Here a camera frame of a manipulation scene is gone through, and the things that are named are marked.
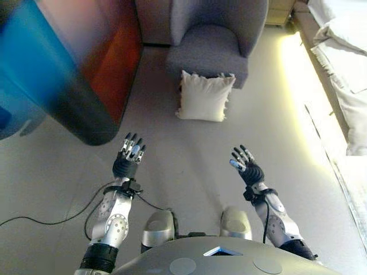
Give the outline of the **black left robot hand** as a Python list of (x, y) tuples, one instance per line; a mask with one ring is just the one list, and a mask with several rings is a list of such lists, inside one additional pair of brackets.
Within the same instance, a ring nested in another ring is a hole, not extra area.
[(112, 173), (115, 178), (135, 178), (136, 171), (145, 154), (146, 146), (138, 134), (129, 132), (123, 139), (114, 164)]

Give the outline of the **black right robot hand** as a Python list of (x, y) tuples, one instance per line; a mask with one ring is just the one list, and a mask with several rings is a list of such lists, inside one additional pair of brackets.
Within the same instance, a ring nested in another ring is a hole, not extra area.
[(237, 170), (247, 186), (253, 186), (264, 180), (264, 172), (249, 149), (241, 144), (239, 148), (233, 148), (231, 155), (233, 158), (229, 161), (230, 165)]

